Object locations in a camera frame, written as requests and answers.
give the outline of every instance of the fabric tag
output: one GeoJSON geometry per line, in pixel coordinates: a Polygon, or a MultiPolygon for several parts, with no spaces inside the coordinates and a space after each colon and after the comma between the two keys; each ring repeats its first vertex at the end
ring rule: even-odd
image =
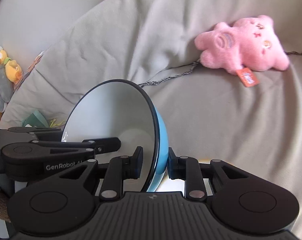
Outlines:
{"type": "Polygon", "coordinates": [[[252,70],[250,70],[247,67],[236,70],[236,73],[240,77],[244,86],[246,86],[246,87],[253,87],[253,86],[259,84],[259,80],[257,79],[257,77],[254,75],[252,70]]]}

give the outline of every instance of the green scarf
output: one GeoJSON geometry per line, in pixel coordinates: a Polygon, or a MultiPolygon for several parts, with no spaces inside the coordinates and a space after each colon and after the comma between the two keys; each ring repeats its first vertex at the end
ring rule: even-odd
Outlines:
{"type": "Polygon", "coordinates": [[[3,62],[3,64],[4,64],[4,65],[7,64],[9,60],[11,60],[11,58],[6,57],[5,60],[4,60],[4,62],[3,62]]]}

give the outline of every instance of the yellow duck plush toy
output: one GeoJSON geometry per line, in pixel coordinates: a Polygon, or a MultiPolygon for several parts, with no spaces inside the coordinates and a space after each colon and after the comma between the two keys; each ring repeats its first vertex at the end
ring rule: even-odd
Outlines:
{"type": "Polygon", "coordinates": [[[22,78],[22,69],[15,60],[8,57],[2,47],[0,47],[0,64],[5,66],[7,78],[17,84],[22,78]]]}

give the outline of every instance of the pink teddy bear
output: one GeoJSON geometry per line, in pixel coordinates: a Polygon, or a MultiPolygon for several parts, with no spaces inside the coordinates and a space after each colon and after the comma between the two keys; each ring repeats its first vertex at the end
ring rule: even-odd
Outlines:
{"type": "Polygon", "coordinates": [[[211,32],[195,38],[195,46],[203,50],[201,64],[209,68],[224,68],[232,75],[243,65],[255,71],[270,68],[286,70],[289,59],[274,33],[273,20],[265,15],[243,18],[233,27],[218,23],[211,32]]]}

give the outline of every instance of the gray plush toy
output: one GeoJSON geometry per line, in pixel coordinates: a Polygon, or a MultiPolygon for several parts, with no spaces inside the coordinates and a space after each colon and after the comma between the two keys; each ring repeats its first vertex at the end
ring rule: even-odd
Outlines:
{"type": "Polygon", "coordinates": [[[0,66],[0,112],[3,113],[13,95],[13,83],[7,78],[4,66],[0,66]]]}

